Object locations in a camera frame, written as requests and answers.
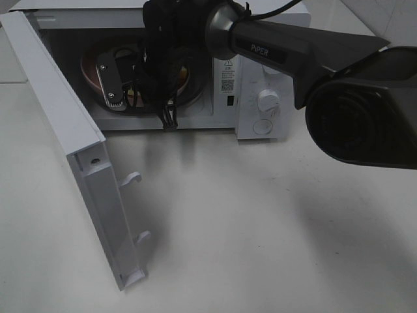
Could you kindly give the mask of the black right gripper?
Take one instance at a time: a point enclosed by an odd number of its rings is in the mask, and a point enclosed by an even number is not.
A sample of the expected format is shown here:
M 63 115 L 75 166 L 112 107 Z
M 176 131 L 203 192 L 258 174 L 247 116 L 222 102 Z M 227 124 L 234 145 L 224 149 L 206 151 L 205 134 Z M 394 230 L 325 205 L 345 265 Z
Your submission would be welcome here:
M 161 108 L 177 95 L 182 66 L 191 62 L 209 75 L 212 57 L 204 30 L 214 1 L 146 1 L 145 38 L 136 63 L 139 93 L 146 106 Z

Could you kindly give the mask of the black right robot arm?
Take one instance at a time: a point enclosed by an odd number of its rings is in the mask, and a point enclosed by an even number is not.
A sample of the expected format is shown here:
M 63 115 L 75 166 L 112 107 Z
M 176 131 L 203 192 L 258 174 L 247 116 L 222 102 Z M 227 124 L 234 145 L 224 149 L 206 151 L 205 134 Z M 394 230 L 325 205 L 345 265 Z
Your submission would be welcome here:
M 272 22 L 295 6 L 253 14 L 235 1 L 146 1 L 148 75 L 204 47 L 217 59 L 246 57 L 290 76 L 295 108 L 328 156 L 348 164 L 416 168 L 416 48 L 369 35 Z

